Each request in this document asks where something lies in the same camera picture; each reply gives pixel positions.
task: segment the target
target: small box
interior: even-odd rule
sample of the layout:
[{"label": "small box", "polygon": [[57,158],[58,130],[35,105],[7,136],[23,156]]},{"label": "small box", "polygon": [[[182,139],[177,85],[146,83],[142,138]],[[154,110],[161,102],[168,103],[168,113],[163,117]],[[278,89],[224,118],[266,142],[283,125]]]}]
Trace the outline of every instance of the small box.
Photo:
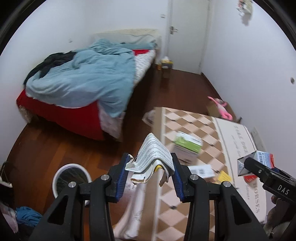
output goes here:
[{"label": "small box", "polygon": [[202,147],[202,140],[193,136],[178,132],[174,141],[174,151],[178,159],[188,163],[195,163]]},{"label": "small box", "polygon": [[173,68],[172,61],[165,61],[160,63],[161,70],[161,78],[169,79],[170,78],[170,70]]},{"label": "small box", "polygon": [[273,156],[273,154],[257,150],[257,151],[254,151],[254,152],[250,153],[249,155],[241,157],[241,158],[239,158],[237,160],[237,173],[238,173],[239,177],[253,175],[251,172],[249,172],[244,167],[244,162],[248,157],[253,158],[254,160],[260,162],[264,166],[267,166],[268,168],[274,168],[274,156]]}]

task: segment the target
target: pink toy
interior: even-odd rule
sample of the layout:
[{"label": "pink toy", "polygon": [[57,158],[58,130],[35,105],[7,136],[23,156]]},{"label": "pink toy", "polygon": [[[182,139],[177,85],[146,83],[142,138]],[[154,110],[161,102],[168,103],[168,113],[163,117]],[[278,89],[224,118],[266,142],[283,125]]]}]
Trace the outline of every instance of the pink toy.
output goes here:
[{"label": "pink toy", "polygon": [[225,106],[227,106],[227,102],[224,102],[223,100],[220,100],[220,99],[214,99],[210,96],[208,96],[208,98],[216,104],[216,106],[218,107],[219,113],[223,119],[229,120],[229,121],[233,120],[232,115],[229,114],[224,108]]}]

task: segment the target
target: white door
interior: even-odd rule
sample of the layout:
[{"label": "white door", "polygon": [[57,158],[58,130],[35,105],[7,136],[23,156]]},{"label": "white door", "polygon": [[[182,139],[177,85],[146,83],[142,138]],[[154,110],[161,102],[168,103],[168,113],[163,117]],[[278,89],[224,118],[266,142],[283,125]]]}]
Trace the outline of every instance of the white door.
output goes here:
[{"label": "white door", "polygon": [[208,0],[171,0],[168,57],[173,69],[200,74],[205,47]]}]

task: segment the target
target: black handle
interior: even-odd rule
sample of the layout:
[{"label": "black handle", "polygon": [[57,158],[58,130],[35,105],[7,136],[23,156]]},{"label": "black handle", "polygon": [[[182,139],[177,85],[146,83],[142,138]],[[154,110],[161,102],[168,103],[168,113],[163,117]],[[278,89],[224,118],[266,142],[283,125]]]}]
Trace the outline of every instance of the black handle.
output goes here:
[{"label": "black handle", "polygon": [[75,182],[67,185],[43,215],[29,241],[83,240],[83,206],[79,185]]},{"label": "black handle", "polygon": [[258,219],[230,182],[221,183],[220,194],[216,241],[268,241]]},{"label": "black handle", "polygon": [[189,177],[189,183],[195,189],[194,199],[190,203],[184,240],[208,241],[210,225],[209,190],[207,182],[197,175]]},{"label": "black handle", "polygon": [[110,185],[111,177],[103,175],[91,185],[89,206],[90,240],[114,241],[109,204],[106,201],[105,188]]},{"label": "black handle", "polygon": [[296,204],[296,180],[292,176],[279,169],[275,172],[250,157],[245,160],[244,166],[260,178],[265,190],[288,203]]}]

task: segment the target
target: dark clothing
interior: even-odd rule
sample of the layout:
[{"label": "dark clothing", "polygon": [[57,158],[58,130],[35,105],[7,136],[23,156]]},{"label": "dark clothing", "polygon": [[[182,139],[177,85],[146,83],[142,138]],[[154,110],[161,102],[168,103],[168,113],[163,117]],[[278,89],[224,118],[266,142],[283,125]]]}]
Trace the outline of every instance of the dark clothing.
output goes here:
[{"label": "dark clothing", "polygon": [[30,71],[24,81],[24,86],[26,85],[28,79],[30,79],[38,71],[41,71],[40,78],[42,78],[48,73],[51,68],[60,66],[66,62],[71,61],[75,54],[76,52],[70,51],[68,53],[54,53],[49,55],[42,63],[38,64],[34,69]]},{"label": "dark clothing", "polygon": [[33,233],[34,227],[30,227],[25,224],[18,224],[18,228],[21,241],[28,241],[29,237]]}]

